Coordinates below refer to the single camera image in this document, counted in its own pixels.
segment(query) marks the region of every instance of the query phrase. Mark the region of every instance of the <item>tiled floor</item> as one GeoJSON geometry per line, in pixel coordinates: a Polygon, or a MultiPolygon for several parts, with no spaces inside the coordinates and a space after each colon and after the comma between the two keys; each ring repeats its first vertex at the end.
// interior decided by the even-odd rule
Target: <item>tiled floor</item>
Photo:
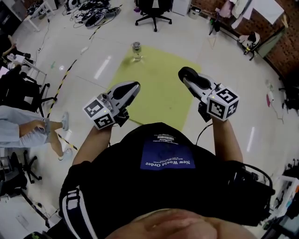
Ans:
{"type": "MultiPolygon", "coordinates": [[[[47,72],[45,81],[51,84],[48,96],[55,95],[67,68],[78,59],[60,90],[50,117],[51,120],[60,120],[63,112],[69,112],[70,130],[59,131],[64,138],[77,147],[81,146],[92,127],[81,110],[82,106],[91,96],[99,95],[107,89],[130,44],[140,41],[141,44],[198,63],[202,67],[202,73],[230,86],[240,95],[238,111],[231,118],[231,123],[245,163],[257,166],[269,175],[276,175],[281,173],[287,160],[297,157],[298,117],[294,111],[283,113],[283,95],[278,92],[281,83],[265,61],[256,57],[250,62],[249,56],[243,55],[236,42],[223,33],[218,35],[212,49],[207,39],[209,25],[203,18],[193,20],[188,16],[166,13],[165,16],[172,18],[173,24],[158,21],[158,32],[155,33],[151,20],[135,26],[135,20],[140,18],[140,14],[133,11],[133,1],[111,0],[111,4],[115,7],[123,4],[121,12],[111,23],[96,32],[92,42],[89,38],[94,29],[73,28],[70,15],[62,16],[61,7],[51,19],[43,49],[37,54],[36,65],[47,72]],[[87,46],[89,49],[80,55],[81,50],[87,46]],[[95,73],[108,57],[108,65],[100,77],[94,79],[95,73]],[[267,107],[266,82],[274,87],[273,105],[279,117],[284,114],[284,124],[277,119],[273,108],[267,107]]],[[[33,32],[30,25],[22,24],[14,35],[18,39],[19,49],[34,57],[48,29],[46,19],[39,21],[39,28],[40,32],[33,32]]],[[[38,79],[43,83],[42,74],[38,79]]],[[[192,142],[196,141],[199,132],[206,126],[197,113],[197,106],[198,101],[194,100],[183,129],[183,133],[192,142]]],[[[137,126],[128,121],[122,128],[113,128],[111,143],[120,141],[137,126]]],[[[199,145],[214,152],[212,130],[210,127],[202,134],[199,145]]],[[[72,160],[59,162],[50,145],[31,149],[31,155],[38,156],[37,172],[43,176],[43,180],[30,185],[29,196],[43,203],[51,214],[58,207],[60,188],[72,160]]]]}

